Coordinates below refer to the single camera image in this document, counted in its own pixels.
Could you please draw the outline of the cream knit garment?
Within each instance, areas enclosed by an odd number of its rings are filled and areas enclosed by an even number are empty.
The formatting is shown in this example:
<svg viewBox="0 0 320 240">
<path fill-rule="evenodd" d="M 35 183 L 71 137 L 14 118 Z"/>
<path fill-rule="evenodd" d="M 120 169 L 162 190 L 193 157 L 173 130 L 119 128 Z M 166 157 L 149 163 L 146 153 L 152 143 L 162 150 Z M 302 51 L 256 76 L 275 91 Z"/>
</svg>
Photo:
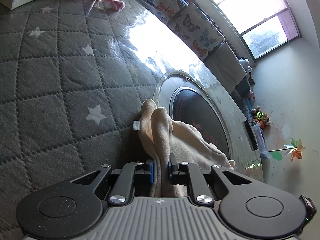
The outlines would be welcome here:
<svg viewBox="0 0 320 240">
<path fill-rule="evenodd" d="M 178 162 L 195 163 L 203 170 L 218 164 L 230 170 L 235 162 L 229 160 L 214 144 L 206 142 L 201 133 L 189 124 L 174 121 L 164 107 L 157 107 L 151 99 L 142 104 L 138 136 L 145 152 L 155 163 L 152 197 L 184 197 L 185 186 L 169 183 L 169 157 L 172 153 Z"/>
</svg>

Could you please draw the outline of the colourful paper pinwheel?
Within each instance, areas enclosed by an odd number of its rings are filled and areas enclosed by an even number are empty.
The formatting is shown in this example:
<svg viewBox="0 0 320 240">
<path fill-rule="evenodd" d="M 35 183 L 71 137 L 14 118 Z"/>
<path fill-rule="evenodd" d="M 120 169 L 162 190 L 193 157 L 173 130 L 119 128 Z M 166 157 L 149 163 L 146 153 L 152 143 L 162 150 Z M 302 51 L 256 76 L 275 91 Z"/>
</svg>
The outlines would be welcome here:
<svg viewBox="0 0 320 240">
<path fill-rule="evenodd" d="M 276 150 L 268 150 L 267 153 L 277 161 L 281 161 L 284 156 L 289 155 L 291 161 L 294 161 L 294 159 L 302 159 L 302 153 L 306 149 L 306 147 L 303 146 L 302 140 L 298 139 L 291 139 L 289 144 L 286 144 L 283 146 L 283 148 L 279 148 Z"/>
</svg>

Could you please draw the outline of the round black hotpot burner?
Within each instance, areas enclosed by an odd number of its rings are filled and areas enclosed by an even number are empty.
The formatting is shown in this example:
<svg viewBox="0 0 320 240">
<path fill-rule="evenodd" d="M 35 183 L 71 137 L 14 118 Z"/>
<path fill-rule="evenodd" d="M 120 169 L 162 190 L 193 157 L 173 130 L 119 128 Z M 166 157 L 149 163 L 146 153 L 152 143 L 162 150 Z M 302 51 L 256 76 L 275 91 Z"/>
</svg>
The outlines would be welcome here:
<svg viewBox="0 0 320 240">
<path fill-rule="evenodd" d="M 214 144 L 229 156 L 225 129 L 215 110 L 202 94 L 194 89 L 181 87 L 174 91 L 169 107 L 169 114 L 173 120 L 195 127 L 207 143 Z"/>
</svg>

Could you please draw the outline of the black comb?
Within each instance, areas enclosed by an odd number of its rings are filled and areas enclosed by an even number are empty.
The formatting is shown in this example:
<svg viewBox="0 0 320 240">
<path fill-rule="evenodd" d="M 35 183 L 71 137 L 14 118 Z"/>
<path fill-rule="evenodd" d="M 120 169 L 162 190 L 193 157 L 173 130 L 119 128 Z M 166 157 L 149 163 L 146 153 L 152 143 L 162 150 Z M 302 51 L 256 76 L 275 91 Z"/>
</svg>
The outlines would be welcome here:
<svg viewBox="0 0 320 240">
<path fill-rule="evenodd" d="M 258 149 L 258 145 L 254 136 L 254 131 L 252 129 L 251 124 L 246 120 L 242 123 L 244 127 L 244 132 L 247 136 L 248 142 L 250 144 L 251 150 L 256 151 Z"/>
</svg>

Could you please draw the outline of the stuffed toys pile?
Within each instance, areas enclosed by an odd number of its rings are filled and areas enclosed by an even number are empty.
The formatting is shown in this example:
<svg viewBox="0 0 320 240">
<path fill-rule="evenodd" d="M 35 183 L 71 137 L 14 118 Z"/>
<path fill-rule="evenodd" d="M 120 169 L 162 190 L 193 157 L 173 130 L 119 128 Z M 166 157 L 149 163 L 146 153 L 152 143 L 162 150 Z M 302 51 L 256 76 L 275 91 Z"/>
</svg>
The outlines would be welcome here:
<svg viewBox="0 0 320 240">
<path fill-rule="evenodd" d="M 260 107 L 254 107 L 251 110 L 251 114 L 253 116 L 253 122 L 257 123 L 262 130 L 264 130 L 267 126 L 271 125 L 271 121 L 268 115 L 260 110 Z"/>
</svg>

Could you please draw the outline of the plain beige cushion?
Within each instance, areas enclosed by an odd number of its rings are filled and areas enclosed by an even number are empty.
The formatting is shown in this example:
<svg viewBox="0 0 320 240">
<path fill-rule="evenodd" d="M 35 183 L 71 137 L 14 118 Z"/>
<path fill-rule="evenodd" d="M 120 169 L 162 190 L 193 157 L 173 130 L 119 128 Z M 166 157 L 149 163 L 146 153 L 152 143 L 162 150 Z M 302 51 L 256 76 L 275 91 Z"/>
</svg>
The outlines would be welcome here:
<svg viewBox="0 0 320 240">
<path fill-rule="evenodd" d="M 221 43 L 208 55 L 204 64 L 229 94 L 246 77 L 244 68 L 227 42 Z"/>
</svg>

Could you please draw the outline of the white plush toy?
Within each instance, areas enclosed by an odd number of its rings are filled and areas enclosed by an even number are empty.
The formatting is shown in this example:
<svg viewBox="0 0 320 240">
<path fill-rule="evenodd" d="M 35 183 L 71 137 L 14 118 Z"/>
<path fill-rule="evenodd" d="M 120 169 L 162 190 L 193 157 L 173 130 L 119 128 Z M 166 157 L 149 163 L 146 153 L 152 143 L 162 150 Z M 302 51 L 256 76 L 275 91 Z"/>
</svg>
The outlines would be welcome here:
<svg viewBox="0 0 320 240">
<path fill-rule="evenodd" d="M 240 58 L 239 63 L 246 72 L 247 78 L 251 76 L 252 67 L 249 65 L 249 60 L 247 58 Z"/>
</svg>

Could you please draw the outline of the right butterfly cushion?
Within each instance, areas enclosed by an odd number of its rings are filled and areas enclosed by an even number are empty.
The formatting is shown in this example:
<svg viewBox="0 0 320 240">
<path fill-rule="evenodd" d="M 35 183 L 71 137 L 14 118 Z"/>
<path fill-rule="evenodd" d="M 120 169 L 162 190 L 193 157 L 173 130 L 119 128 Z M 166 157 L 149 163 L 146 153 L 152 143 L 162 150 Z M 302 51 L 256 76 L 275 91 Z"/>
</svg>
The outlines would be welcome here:
<svg viewBox="0 0 320 240">
<path fill-rule="evenodd" d="M 194 3 L 179 10 L 167 26 L 201 61 L 225 42 L 224 36 Z"/>
</svg>

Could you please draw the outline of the window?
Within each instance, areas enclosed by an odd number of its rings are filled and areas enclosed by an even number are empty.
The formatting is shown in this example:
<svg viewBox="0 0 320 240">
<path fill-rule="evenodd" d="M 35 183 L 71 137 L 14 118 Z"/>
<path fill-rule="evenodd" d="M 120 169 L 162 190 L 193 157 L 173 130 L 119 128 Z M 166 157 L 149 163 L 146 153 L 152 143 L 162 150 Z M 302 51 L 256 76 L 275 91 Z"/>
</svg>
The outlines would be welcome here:
<svg viewBox="0 0 320 240">
<path fill-rule="evenodd" d="M 194 0 L 215 6 L 254 61 L 300 37 L 286 0 Z"/>
</svg>

